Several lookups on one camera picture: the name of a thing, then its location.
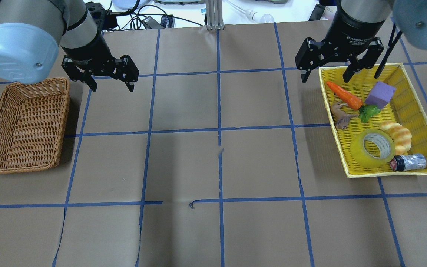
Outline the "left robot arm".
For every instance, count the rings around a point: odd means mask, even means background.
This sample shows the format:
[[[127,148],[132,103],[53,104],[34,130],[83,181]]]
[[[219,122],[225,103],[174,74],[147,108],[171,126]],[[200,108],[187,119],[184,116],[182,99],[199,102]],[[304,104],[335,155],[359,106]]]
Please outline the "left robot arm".
[[[25,84],[49,76],[59,50],[71,81],[97,90],[95,76],[122,81],[130,92],[139,69],[129,55],[115,58],[82,0],[0,0],[0,78]]]

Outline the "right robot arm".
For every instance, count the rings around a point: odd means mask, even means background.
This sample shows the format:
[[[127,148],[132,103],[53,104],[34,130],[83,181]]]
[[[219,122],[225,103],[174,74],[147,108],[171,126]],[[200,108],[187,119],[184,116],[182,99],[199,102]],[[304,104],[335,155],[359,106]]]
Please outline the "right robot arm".
[[[402,36],[427,50],[427,0],[336,0],[337,11],[322,41],[306,38],[295,64],[306,82],[311,72],[327,63],[348,62],[342,77],[349,82],[363,69],[376,66],[379,78]]]

